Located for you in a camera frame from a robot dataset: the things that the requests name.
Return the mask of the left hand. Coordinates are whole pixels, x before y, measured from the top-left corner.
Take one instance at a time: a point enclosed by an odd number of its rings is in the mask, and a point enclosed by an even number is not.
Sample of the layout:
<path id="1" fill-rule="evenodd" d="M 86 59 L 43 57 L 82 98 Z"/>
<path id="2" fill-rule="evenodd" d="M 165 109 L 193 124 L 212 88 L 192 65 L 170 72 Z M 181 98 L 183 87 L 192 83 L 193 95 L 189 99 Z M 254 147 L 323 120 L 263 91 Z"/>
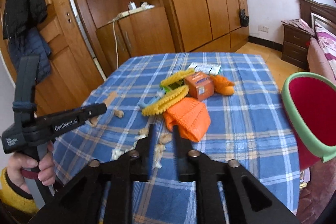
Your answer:
<path id="1" fill-rule="evenodd" d="M 29 188 L 22 175 L 22 169 L 33 169 L 38 167 L 38 180 L 44 186 L 51 186 L 55 183 L 56 174 L 54 170 L 54 160 L 52 152 L 54 150 L 53 143 L 50 141 L 47 146 L 47 154 L 37 162 L 35 159 L 23 155 L 21 153 L 14 153 L 10 156 L 6 169 L 8 182 L 15 189 L 20 189 L 27 194 L 30 194 Z"/>

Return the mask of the yellow sleeve forearm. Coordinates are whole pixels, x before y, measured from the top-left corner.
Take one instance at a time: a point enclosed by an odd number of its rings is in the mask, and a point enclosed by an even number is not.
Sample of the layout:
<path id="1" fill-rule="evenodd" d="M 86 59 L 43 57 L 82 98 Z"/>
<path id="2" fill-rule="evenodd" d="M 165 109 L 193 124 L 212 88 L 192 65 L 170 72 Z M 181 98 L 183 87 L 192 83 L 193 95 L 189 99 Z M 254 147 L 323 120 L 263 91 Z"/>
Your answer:
<path id="1" fill-rule="evenodd" d="M 1 201 L 9 208 L 27 215 L 34 215 L 39 211 L 33 198 L 10 181 L 7 168 L 1 173 Z"/>

